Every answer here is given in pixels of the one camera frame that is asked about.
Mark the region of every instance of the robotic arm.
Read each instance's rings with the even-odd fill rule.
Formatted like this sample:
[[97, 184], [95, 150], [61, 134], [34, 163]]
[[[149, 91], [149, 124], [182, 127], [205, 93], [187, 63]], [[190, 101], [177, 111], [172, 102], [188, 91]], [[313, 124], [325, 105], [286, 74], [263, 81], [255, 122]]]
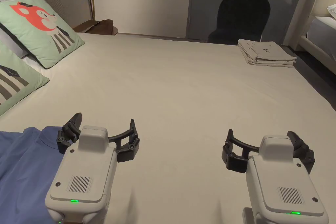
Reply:
[[[233, 145], [242, 148], [241, 156]], [[227, 169], [246, 173], [252, 208], [244, 208], [244, 224], [328, 224], [328, 215], [309, 174], [314, 152], [294, 132], [267, 135], [260, 147], [234, 138], [229, 130], [222, 159]]]
[[[56, 223], [96, 224], [106, 216], [116, 164], [133, 160], [140, 139], [134, 120], [125, 132], [108, 137], [106, 128], [79, 126], [75, 114], [57, 135], [58, 151], [64, 154], [45, 205]], [[121, 141], [128, 137], [128, 142]]]

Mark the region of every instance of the green led light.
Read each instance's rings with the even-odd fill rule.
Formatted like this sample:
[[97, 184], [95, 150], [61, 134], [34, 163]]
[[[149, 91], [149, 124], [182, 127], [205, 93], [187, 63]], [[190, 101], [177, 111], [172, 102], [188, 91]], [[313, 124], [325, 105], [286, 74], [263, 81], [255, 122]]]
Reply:
[[296, 214], [296, 215], [300, 215], [300, 212], [292, 212], [291, 214]]

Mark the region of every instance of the chair backrest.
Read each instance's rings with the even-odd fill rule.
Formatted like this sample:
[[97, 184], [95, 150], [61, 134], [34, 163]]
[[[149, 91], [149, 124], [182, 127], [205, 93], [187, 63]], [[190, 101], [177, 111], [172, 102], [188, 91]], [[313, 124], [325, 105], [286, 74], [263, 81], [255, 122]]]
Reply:
[[269, 18], [268, 0], [223, 0], [217, 29], [233, 29], [261, 36]]

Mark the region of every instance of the folded towel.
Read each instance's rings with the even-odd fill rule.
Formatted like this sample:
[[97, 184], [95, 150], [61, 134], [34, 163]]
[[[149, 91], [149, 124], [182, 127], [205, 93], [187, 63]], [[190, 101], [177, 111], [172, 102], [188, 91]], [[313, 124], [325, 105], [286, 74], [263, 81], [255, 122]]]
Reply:
[[292, 62], [289, 62], [289, 61], [284, 61], [284, 62], [281, 62], [281, 61], [256, 62], [256, 61], [253, 61], [249, 56], [247, 56], [247, 54], [244, 52], [244, 50], [242, 48], [240, 48], [240, 51], [244, 55], [244, 58], [245, 58], [247, 64], [250, 64], [250, 65], [293, 68], [293, 61]]
[[238, 40], [244, 58], [248, 64], [260, 66], [293, 67], [296, 57], [282, 50], [275, 42], [256, 42]]

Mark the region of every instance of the speaker grille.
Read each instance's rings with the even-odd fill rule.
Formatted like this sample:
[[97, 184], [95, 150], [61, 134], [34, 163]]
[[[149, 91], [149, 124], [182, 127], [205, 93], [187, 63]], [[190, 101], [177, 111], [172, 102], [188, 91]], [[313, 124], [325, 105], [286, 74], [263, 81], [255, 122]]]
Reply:
[[305, 201], [301, 195], [300, 190], [290, 187], [278, 187], [278, 192], [282, 202], [289, 204], [304, 205]]
[[84, 176], [73, 176], [70, 180], [67, 191], [74, 193], [88, 193], [92, 179]]

